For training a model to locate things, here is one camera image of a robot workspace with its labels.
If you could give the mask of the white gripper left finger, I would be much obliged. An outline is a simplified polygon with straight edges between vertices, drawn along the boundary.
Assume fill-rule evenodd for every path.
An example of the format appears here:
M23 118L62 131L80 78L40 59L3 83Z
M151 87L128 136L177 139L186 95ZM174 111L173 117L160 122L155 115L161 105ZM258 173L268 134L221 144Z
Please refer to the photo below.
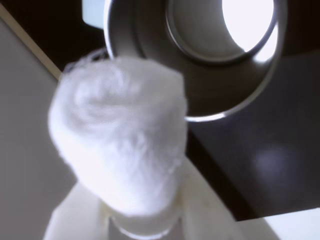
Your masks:
M45 240L107 240L109 213L104 203L77 183L53 210Z

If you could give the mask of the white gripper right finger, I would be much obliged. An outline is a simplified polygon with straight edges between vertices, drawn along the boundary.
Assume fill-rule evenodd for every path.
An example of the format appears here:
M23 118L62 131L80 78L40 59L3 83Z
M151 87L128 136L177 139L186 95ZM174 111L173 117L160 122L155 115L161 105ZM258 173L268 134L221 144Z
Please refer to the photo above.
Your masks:
M182 163L182 181L174 201L185 240L274 240L262 218L236 221L190 160Z

